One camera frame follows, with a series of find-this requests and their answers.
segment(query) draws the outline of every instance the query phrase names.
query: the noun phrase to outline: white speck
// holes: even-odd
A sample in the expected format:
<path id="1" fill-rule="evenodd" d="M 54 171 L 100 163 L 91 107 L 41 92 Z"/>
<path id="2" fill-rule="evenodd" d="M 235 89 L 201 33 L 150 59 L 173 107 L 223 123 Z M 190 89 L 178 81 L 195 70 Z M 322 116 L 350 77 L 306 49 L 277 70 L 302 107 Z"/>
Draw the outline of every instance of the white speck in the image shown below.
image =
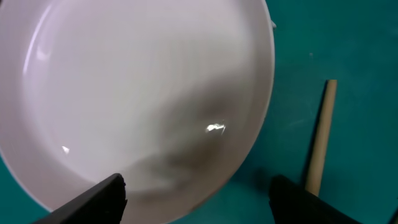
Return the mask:
<path id="1" fill-rule="evenodd" d="M 222 129 L 222 130 L 223 130 L 222 133 L 224 133 L 225 125 L 223 125 L 223 124 L 211 124 L 211 125 L 207 126 L 207 128 L 205 129 L 205 131 L 206 131 L 206 133 L 207 133 L 207 132 L 212 131 L 212 130 L 214 130 L 214 129 L 215 129 L 215 130 Z"/>
<path id="2" fill-rule="evenodd" d="M 65 146 L 62 146 L 62 149 L 63 149 L 63 151 L 65 152 L 65 154 L 68 154 L 68 153 L 69 153 L 69 148 L 67 148 L 67 147 L 65 147 Z"/>

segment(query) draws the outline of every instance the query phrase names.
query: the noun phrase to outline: glossy white surface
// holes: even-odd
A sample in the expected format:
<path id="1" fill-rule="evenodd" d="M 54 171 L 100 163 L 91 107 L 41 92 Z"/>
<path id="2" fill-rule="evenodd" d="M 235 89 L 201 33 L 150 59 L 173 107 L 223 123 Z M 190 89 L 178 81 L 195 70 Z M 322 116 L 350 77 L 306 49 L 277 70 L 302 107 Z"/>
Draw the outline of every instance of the glossy white surface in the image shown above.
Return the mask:
<path id="1" fill-rule="evenodd" d="M 120 172 L 124 222 L 189 212 L 240 166 L 265 117 L 264 4 L 5 1 L 0 147 L 13 176 L 49 210 Z"/>

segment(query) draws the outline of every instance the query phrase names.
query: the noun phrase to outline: dish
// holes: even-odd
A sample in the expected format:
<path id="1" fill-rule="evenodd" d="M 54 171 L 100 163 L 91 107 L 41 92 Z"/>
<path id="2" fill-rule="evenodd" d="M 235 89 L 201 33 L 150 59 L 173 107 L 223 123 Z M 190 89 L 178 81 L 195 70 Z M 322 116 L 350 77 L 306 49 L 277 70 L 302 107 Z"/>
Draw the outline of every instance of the dish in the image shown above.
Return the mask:
<path id="1" fill-rule="evenodd" d="M 52 211 L 120 172 L 123 222 L 164 223 L 254 144 L 272 25 L 261 0 L 6 0 L 0 74 L 1 155 L 37 203 Z"/>

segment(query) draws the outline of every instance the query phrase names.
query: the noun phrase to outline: white bowl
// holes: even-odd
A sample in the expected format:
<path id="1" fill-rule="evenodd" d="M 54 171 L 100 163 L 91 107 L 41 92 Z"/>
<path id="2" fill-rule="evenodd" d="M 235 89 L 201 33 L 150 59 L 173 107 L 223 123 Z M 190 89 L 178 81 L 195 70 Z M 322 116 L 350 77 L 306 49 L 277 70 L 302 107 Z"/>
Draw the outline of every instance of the white bowl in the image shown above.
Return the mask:
<path id="1" fill-rule="evenodd" d="M 49 211 L 120 172 L 123 221 L 169 222 L 241 165 L 273 77 L 263 0 L 3 0 L 1 155 Z"/>

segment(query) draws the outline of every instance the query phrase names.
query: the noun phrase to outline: green table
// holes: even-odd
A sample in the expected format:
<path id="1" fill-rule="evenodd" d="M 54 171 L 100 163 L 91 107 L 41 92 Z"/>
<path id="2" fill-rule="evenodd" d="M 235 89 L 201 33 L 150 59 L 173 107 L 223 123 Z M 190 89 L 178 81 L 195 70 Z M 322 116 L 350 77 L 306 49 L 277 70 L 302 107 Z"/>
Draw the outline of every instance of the green table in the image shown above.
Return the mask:
<path id="1" fill-rule="evenodd" d="M 273 223 L 263 190 L 276 174 L 300 182 L 327 79 L 339 82 L 320 198 L 357 221 L 387 223 L 398 207 L 398 1 L 267 3 L 276 65 L 261 133 L 231 181 L 175 223 Z M 0 223 L 46 214 L 4 165 L 0 177 Z"/>

